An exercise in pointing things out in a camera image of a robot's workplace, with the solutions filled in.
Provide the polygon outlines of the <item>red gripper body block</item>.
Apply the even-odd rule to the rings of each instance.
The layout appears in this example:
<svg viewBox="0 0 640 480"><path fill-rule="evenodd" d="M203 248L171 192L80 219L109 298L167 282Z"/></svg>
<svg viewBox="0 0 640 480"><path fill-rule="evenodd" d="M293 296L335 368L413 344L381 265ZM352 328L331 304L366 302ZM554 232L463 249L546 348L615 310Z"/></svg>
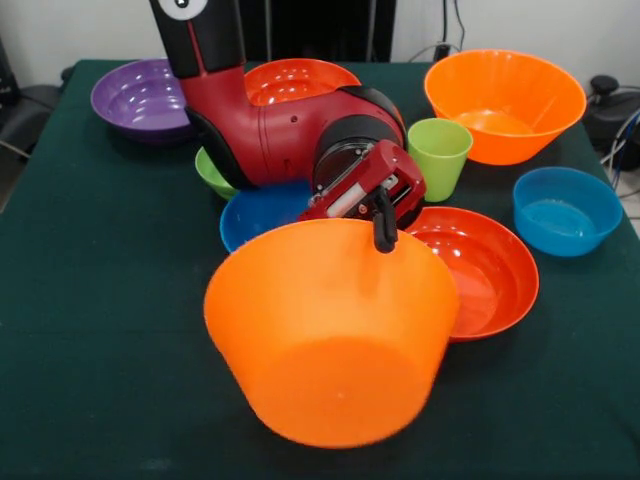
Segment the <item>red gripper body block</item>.
<svg viewBox="0 0 640 480"><path fill-rule="evenodd" d="M390 140L340 142L315 161L312 196L300 221L325 218L371 220L381 233L394 233L426 193L411 156Z"/></svg>

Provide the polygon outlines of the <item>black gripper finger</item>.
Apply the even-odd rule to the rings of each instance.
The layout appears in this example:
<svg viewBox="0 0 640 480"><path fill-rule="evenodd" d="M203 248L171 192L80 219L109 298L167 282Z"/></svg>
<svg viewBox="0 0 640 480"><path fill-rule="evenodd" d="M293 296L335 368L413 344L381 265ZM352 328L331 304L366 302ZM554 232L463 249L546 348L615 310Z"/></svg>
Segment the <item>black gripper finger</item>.
<svg viewBox="0 0 640 480"><path fill-rule="evenodd" d="M381 253L391 253L398 240L395 208L384 187L377 187L372 197L374 246Z"/></svg>

